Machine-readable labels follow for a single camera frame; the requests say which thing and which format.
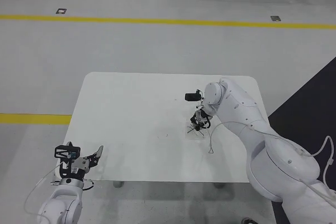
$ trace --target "table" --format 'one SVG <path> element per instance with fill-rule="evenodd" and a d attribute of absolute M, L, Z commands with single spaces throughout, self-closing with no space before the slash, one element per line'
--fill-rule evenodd
<path fill-rule="evenodd" d="M 248 183 L 246 151 L 236 135 L 220 125 L 209 154 L 206 131 L 187 134 L 197 102 L 185 101 L 185 93 L 204 92 L 221 77 L 247 91 L 268 121 L 252 77 L 92 72 L 64 142 L 81 147 L 81 156 L 104 145 L 99 164 L 85 176 L 92 180 Z M 220 121 L 214 117 L 211 123 L 214 128 Z"/>

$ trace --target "white cable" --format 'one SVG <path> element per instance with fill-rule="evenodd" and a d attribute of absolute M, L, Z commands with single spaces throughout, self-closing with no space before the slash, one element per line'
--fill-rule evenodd
<path fill-rule="evenodd" d="M 216 129 L 219 125 L 221 125 L 221 124 L 226 124 L 226 123 L 242 124 L 242 125 L 247 126 L 250 130 L 253 130 L 253 131 L 255 131 L 255 132 L 258 132 L 258 133 L 261 133 L 261 134 L 266 134 L 266 135 L 268 135 L 268 136 L 272 136 L 272 137 L 276 137 L 276 138 L 279 138 L 279 139 L 281 139 L 281 140 L 284 140 L 284 141 L 286 141 L 287 143 L 289 143 L 290 145 L 292 145 L 292 147 L 296 150 L 296 152 L 298 152 L 298 149 L 297 149 L 297 148 L 296 148 L 290 141 L 288 141 L 287 139 L 285 139 L 285 138 L 283 138 L 283 137 L 281 137 L 281 136 L 277 136 L 277 135 L 275 135 L 275 134 L 270 134 L 270 133 L 261 132 L 261 131 L 259 131 L 259 130 L 254 129 L 254 128 L 251 128 L 249 125 L 244 124 L 244 123 L 242 123 L 242 122 L 222 122 L 222 123 L 218 124 L 217 126 L 215 126 L 214 129 L 213 129 L 213 131 L 212 131 L 212 134 L 209 135 L 209 137 L 210 137 L 210 142 L 209 142 L 210 150 L 209 150 L 209 153 L 210 153 L 210 152 L 214 153 L 214 150 L 213 150 L 213 147 L 212 147 L 212 137 L 213 137 L 213 133 L 214 133 L 215 129 Z M 323 145 L 321 146 L 321 148 L 318 150 L 317 153 L 312 154 L 312 155 L 303 153 L 302 156 L 307 156 L 307 157 L 317 156 L 317 155 L 318 155 L 318 154 L 325 148 L 325 145 L 326 145 L 328 139 L 330 140 L 330 143 L 331 143 L 331 155 L 330 155 L 330 158 L 329 158 L 329 160 L 328 160 L 328 162 L 327 162 L 327 164 L 326 164 L 326 166 L 325 166 L 325 170 L 324 170 L 324 173 L 323 173 L 323 182 L 324 182 L 324 185 L 326 186 L 326 188 L 328 189 L 328 194 L 329 194 L 329 196 L 327 196 L 327 195 L 325 195 L 325 194 L 319 192 L 318 190 L 316 190 L 315 188 L 313 188 L 311 185 L 309 185 L 308 183 L 304 182 L 303 180 L 300 180 L 300 181 L 301 181 L 302 183 L 304 183 L 308 188 L 310 188 L 313 192 L 315 192 L 318 196 L 322 197 L 322 198 L 323 198 L 327 203 L 329 203 L 333 208 L 336 209 L 336 205 L 333 204 L 333 203 L 330 201 L 330 200 L 336 200 L 336 191 L 331 190 L 331 189 L 328 187 L 327 183 L 326 183 L 326 172 L 327 172 L 328 167 L 332 164 L 332 162 L 333 162 L 333 156 L 334 156 L 334 143 L 333 143 L 333 141 L 332 141 L 332 138 L 331 138 L 330 136 L 326 136 Z"/>
<path fill-rule="evenodd" d="M 324 195 L 323 193 L 319 192 L 318 190 L 316 190 L 315 188 L 313 188 L 310 184 L 304 182 L 303 180 L 300 180 L 301 182 L 303 182 L 308 188 L 310 188 L 313 192 L 315 192 L 318 196 L 322 197 L 329 205 L 331 205 L 334 209 L 336 209 L 336 205 L 331 202 L 328 197 L 326 198 L 326 195 Z"/>
<path fill-rule="evenodd" d="M 52 170 L 50 170 L 50 172 L 48 172 L 43 178 L 41 178 L 39 180 L 39 182 L 35 185 L 35 187 L 30 191 L 30 193 L 28 194 L 28 196 L 26 197 L 25 199 L 25 202 L 24 202 L 24 211 L 27 213 L 27 214 L 32 214 L 34 216 L 41 216 L 41 217 L 44 217 L 47 219 L 47 221 L 50 223 L 50 220 L 48 217 L 42 215 L 42 214 L 38 214 L 38 213 L 34 213 L 34 212 L 29 212 L 27 209 L 26 209 L 26 202 L 27 200 L 29 199 L 29 196 L 31 195 L 31 193 L 39 186 L 39 184 L 47 177 L 47 175 L 49 175 L 52 171 L 54 171 L 59 165 L 57 165 L 55 168 L 53 168 Z"/>
<path fill-rule="evenodd" d="M 296 148 L 296 146 L 294 146 L 289 140 L 287 140 L 287 139 L 285 139 L 285 138 L 283 138 L 283 137 L 281 137 L 281 136 L 277 136 L 277 135 L 275 135 L 275 134 L 270 134 L 270 133 L 266 133 L 266 132 L 261 132 L 261 131 L 259 131 L 259 130 L 256 130 L 256 129 L 252 128 L 252 127 L 249 126 L 248 124 L 244 124 L 244 123 L 242 123 L 242 122 L 222 122 L 222 123 L 218 124 L 217 126 L 215 126 L 214 129 L 213 129 L 213 131 L 212 131 L 212 134 L 209 135 L 209 137 L 210 137 L 210 140 L 209 140 L 209 151 L 210 151 L 210 152 L 214 153 L 214 150 L 213 150 L 213 147 L 212 147 L 212 137 L 213 137 L 213 133 L 214 133 L 215 129 L 216 129 L 219 125 L 221 125 L 221 124 L 227 124 L 227 123 L 242 124 L 242 125 L 244 125 L 244 126 L 247 126 L 247 128 L 249 128 L 250 130 L 253 130 L 253 131 L 258 132 L 258 133 L 260 133 L 260 134 L 265 134 L 265 135 L 268 135 L 268 136 L 272 136 L 272 137 L 275 137 L 275 138 L 279 138 L 279 139 L 281 139 L 281 140 L 284 140 L 284 141 L 286 141 L 287 143 L 289 143 L 289 144 L 295 149 L 296 152 L 299 153 L 298 148 Z"/>
<path fill-rule="evenodd" d="M 325 141 L 324 141 L 323 145 L 321 146 L 321 148 L 318 150 L 318 152 L 317 152 L 317 153 L 315 153 L 315 154 L 312 154 L 312 155 L 309 155 L 309 154 L 305 154 L 305 153 L 304 153 L 304 156 L 306 156 L 306 157 L 312 157 L 312 156 L 317 156 L 318 154 L 320 154 L 320 152 L 322 152 L 322 150 L 325 148 L 325 145 L 326 145 L 326 143 L 327 143 L 327 140 L 328 140 L 328 139 L 330 139 L 331 146 L 333 147 L 333 142 L 332 142 L 332 139 L 331 139 L 331 137 L 330 137 L 330 136 L 326 136 L 326 138 L 325 138 Z"/>

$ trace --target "gray floor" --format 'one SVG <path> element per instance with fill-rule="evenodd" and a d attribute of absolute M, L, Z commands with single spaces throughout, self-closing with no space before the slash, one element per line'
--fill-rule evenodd
<path fill-rule="evenodd" d="M 1 0 L 0 14 L 183 18 L 336 24 L 324 0 Z M 71 114 L 92 71 L 254 77 L 268 115 L 336 56 L 336 30 L 0 21 L 0 113 Z M 35 223 L 22 204 L 55 165 L 67 126 L 0 124 L 0 223 Z M 54 187 L 34 192 L 37 211 Z M 275 223 L 249 184 L 99 182 L 83 195 L 79 223 Z"/>

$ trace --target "black panel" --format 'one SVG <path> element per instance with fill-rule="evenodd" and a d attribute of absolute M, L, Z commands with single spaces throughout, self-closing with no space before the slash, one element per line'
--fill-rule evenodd
<path fill-rule="evenodd" d="M 336 190 L 336 57 L 270 115 L 269 121 L 277 133 L 300 144 L 310 153 L 319 150 L 325 136 L 332 137 L 334 162 L 329 167 L 326 181 L 331 189 Z M 315 157 L 320 165 L 321 181 L 330 149 L 328 143 Z"/>

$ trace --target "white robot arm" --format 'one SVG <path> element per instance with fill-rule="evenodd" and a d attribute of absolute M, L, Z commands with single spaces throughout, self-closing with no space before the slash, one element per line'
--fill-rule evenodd
<path fill-rule="evenodd" d="M 80 157 L 80 150 L 71 142 L 55 149 L 55 157 L 60 159 L 62 179 L 54 193 L 41 206 L 37 214 L 39 224 L 75 224 L 78 222 L 82 210 L 82 192 L 93 187 L 84 189 L 83 178 L 90 168 L 98 164 L 103 146 L 93 155 L 86 157 Z"/>
<path fill-rule="evenodd" d="M 186 94 L 186 100 L 199 100 L 198 95 L 198 90 Z M 195 130 L 207 128 L 210 118 L 218 116 L 246 148 L 246 172 L 254 189 L 269 200 L 282 202 L 292 224 L 336 224 L 336 192 L 316 180 L 320 174 L 316 160 L 295 142 L 279 136 L 246 91 L 222 78 L 206 86 L 201 106 L 191 118 Z"/>

